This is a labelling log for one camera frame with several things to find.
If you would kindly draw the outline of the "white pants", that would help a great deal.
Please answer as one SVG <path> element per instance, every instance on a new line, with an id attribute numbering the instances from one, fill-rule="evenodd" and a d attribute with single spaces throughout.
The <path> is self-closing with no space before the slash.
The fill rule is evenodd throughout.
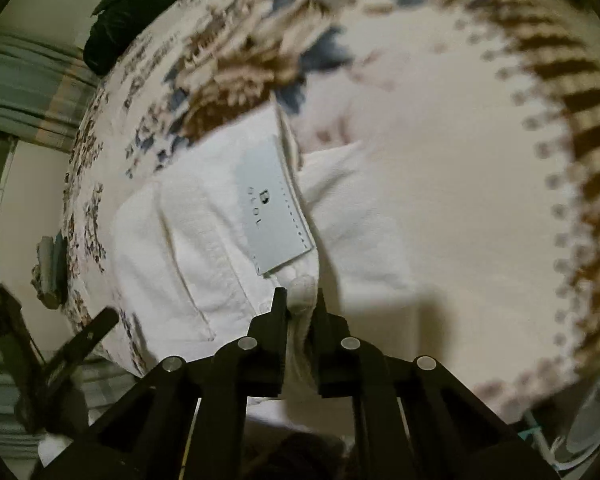
<path id="1" fill-rule="evenodd" d="M 265 106 L 159 170 L 117 211 L 112 267 L 149 364 L 210 356 L 268 312 L 291 319 L 285 396 L 314 387 L 304 356 L 319 301 L 389 356 L 415 348 L 413 283 L 361 143 L 300 154 Z"/>

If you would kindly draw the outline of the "grey-green striped curtain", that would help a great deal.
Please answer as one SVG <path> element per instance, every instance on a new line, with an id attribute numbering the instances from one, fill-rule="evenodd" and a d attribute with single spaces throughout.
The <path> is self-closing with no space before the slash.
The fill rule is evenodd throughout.
<path id="1" fill-rule="evenodd" d="M 0 132 L 69 153 L 99 78 L 76 47 L 0 30 Z"/>

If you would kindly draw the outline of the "floral brown checkered blanket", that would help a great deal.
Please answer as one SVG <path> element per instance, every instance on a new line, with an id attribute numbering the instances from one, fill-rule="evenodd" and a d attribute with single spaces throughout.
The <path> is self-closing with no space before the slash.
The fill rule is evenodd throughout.
<path id="1" fill-rule="evenodd" d="M 180 0 L 114 64 L 66 179 L 64 315 L 119 323 L 118 209 L 265 106 L 300 154 L 364 146 L 413 283 L 415 353 L 506 422 L 600 368 L 600 64 L 542 0 Z"/>

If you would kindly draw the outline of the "dark green jacket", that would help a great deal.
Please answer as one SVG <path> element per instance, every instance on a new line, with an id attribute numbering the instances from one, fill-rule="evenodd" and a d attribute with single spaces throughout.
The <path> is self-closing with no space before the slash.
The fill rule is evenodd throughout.
<path id="1" fill-rule="evenodd" d="M 85 64 L 99 77 L 107 75 L 134 39 L 178 0 L 102 0 L 83 49 Z"/>

